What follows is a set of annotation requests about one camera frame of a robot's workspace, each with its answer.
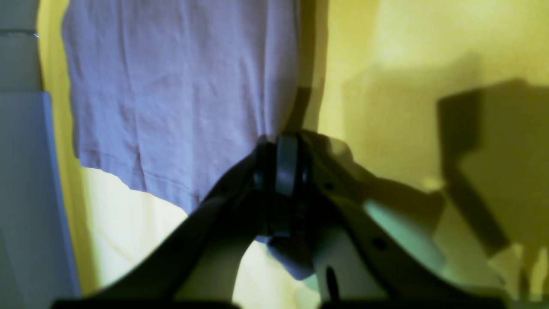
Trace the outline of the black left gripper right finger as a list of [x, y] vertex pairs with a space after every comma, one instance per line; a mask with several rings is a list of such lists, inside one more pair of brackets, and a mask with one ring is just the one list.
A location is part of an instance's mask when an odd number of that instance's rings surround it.
[[501, 297], [472, 293], [421, 265], [361, 204], [368, 192], [307, 133], [277, 137], [276, 257], [298, 279], [315, 275], [322, 309], [504, 309]]

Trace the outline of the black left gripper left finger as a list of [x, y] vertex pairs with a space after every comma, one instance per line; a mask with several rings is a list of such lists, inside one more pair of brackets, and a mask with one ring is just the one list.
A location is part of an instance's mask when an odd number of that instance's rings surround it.
[[244, 159], [143, 262], [117, 282], [55, 309], [236, 309], [232, 302], [241, 259], [268, 233], [265, 176], [276, 147], [262, 136]]

